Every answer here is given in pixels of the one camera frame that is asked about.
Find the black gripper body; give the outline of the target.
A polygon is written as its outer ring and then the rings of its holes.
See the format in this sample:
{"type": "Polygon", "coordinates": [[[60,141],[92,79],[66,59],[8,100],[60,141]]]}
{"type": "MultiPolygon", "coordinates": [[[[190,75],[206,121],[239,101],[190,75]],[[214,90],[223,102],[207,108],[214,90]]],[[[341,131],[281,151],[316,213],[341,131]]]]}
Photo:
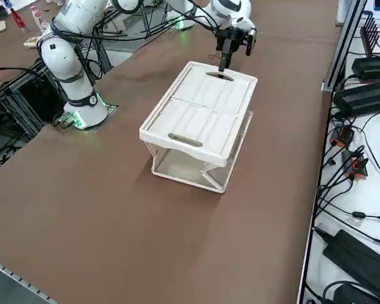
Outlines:
{"type": "Polygon", "coordinates": [[[239,46],[244,44],[245,33],[240,28],[225,28],[217,30],[215,37],[217,39],[217,51],[222,51],[224,49],[225,41],[229,41],[229,49],[237,51],[239,46]]]}

